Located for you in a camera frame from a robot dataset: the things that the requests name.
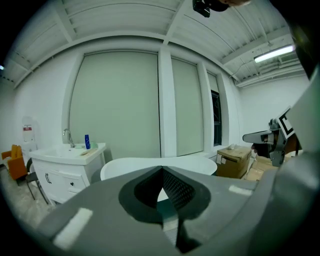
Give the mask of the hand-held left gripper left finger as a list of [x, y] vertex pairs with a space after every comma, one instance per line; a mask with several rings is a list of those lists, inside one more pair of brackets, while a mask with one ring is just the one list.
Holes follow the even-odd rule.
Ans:
[[58, 205], [37, 231], [59, 255], [179, 256], [160, 224], [141, 222], [119, 201], [121, 188], [150, 168], [96, 182]]

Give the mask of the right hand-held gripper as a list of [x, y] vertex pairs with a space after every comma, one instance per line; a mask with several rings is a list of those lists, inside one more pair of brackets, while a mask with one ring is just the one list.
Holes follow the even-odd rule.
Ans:
[[252, 143], [251, 149], [260, 157], [270, 158], [274, 167], [280, 167], [286, 155], [286, 146], [290, 138], [294, 138], [294, 156], [299, 155], [302, 150], [296, 133], [287, 118], [287, 113], [291, 109], [289, 105], [279, 116], [269, 121], [269, 129], [254, 133], [244, 134], [242, 140]]

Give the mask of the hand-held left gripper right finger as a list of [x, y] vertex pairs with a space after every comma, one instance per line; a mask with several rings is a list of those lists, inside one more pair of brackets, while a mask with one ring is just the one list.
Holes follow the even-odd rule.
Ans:
[[264, 256], [261, 228], [273, 187], [273, 173], [260, 181], [162, 168], [163, 188], [177, 213], [175, 245], [164, 256]]

